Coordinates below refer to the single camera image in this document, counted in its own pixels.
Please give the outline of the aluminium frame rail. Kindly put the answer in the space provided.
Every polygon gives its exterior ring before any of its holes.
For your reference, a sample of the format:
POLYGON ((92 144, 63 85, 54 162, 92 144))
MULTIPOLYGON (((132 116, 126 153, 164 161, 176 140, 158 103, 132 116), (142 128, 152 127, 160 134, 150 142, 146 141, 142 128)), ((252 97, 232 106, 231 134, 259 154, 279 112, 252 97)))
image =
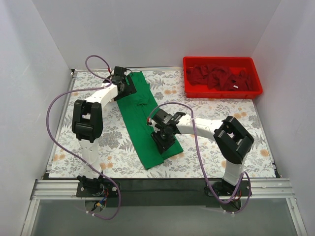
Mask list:
MULTIPOLYGON (((131 187, 136 190, 167 191, 174 187, 176 190, 189 190, 193 185, 205 187, 202 179, 121 179, 121 193, 131 187)), ((31 194, 35 199, 71 199, 77 192, 78 180, 37 180, 31 194)), ((256 199, 282 199, 295 198, 291 182, 287 178, 252 178, 252 198, 256 199)))

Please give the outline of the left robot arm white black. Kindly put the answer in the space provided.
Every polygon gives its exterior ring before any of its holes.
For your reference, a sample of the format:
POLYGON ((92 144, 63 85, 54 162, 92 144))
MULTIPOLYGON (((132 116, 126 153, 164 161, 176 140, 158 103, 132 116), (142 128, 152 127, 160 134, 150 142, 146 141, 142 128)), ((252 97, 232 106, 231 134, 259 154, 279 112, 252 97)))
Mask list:
POLYGON ((95 197, 101 196, 105 190, 105 185, 101 182, 98 154, 98 141, 103 132, 102 110, 109 102, 136 93, 133 73, 127 71, 127 68, 116 66, 110 82, 105 80, 91 96, 74 102, 72 132, 79 142, 85 161, 83 174, 77 178, 95 197))

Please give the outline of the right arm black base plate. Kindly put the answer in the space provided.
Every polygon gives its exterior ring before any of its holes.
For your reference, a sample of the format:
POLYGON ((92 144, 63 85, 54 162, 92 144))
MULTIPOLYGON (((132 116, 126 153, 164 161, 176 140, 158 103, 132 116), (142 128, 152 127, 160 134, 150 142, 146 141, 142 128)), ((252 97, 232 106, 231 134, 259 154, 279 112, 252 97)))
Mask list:
MULTIPOLYGON (((231 196, 236 188, 224 180, 211 181, 211 186, 217 196, 231 196)), ((252 192, 249 188, 249 182, 242 180, 236 193, 237 196, 251 196, 252 192)))

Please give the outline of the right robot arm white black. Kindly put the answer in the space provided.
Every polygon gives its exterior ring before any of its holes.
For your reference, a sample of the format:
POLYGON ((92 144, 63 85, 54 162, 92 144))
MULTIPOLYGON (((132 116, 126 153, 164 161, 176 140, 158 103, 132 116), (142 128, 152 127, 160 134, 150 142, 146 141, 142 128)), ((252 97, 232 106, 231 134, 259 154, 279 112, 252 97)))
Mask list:
POLYGON ((239 179, 254 138, 235 117, 210 120, 192 118, 191 115, 183 112, 171 115, 160 109, 152 118, 147 119, 147 124, 154 129, 151 137, 161 154, 175 144, 177 134, 196 134, 198 137, 216 142, 226 159, 226 168, 221 181, 223 191, 232 196, 241 189, 239 179))

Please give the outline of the floral patterned table mat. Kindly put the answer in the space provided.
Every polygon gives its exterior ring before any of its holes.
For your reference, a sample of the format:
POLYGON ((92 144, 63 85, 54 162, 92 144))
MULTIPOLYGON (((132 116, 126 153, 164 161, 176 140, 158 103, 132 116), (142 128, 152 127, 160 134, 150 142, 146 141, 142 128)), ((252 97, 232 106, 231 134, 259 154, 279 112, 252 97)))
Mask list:
MULTIPOLYGON (((84 165, 77 158, 81 148, 71 130, 74 102, 92 94, 92 88, 101 84, 105 71, 91 74, 78 71, 74 75, 74 93, 68 99, 67 109, 59 129, 60 146, 47 168, 50 178, 75 178, 82 174, 84 165)), ((269 154, 260 120, 253 101, 249 99, 194 99, 184 92, 182 70, 144 70, 143 75, 158 104, 165 111, 175 113, 193 109, 197 118, 224 119, 234 116, 254 138, 244 169, 252 178, 275 177, 273 159, 269 154)), ((177 139, 183 152, 166 159, 162 164, 146 170, 141 164, 128 135, 116 102, 109 103, 103 110, 104 130, 99 139, 100 166, 111 178, 199 178, 201 167, 208 177, 221 177, 226 168, 218 146, 211 140, 193 135, 179 135, 177 139)))

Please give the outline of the black front crossbar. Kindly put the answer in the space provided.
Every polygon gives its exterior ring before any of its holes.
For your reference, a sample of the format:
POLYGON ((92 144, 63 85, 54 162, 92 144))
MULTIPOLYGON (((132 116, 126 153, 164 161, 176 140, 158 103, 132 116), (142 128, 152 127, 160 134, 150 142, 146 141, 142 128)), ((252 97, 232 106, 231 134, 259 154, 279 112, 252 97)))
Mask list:
POLYGON ((202 178, 115 178, 123 207, 205 206, 219 202, 205 192, 202 178))

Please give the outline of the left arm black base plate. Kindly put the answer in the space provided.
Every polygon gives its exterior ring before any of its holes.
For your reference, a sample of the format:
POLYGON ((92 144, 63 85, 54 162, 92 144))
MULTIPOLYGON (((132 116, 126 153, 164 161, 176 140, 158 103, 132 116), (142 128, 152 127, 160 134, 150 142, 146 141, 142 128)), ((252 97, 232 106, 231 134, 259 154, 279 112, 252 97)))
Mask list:
POLYGON ((118 188, 107 180, 79 182, 77 185, 76 197, 110 197, 116 198, 118 196, 118 188))

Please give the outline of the red plastic bin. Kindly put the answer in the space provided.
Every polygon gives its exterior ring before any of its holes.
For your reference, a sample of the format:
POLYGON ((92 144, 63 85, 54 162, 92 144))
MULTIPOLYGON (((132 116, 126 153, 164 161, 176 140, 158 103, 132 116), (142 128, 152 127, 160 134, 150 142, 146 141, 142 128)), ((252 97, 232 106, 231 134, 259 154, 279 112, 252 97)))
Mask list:
POLYGON ((263 93, 249 57, 184 57, 183 68, 188 98, 254 99, 263 93))

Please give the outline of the dark red t shirt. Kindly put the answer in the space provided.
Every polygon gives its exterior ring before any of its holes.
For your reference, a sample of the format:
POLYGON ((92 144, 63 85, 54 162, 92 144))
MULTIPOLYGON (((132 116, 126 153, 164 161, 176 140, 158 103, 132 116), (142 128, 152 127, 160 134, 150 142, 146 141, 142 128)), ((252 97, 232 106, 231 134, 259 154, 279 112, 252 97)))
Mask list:
POLYGON ((188 81, 191 85, 206 85, 208 89, 220 91, 252 91, 250 75, 241 70, 232 72, 228 66, 217 64, 194 65, 187 69, 188 81))

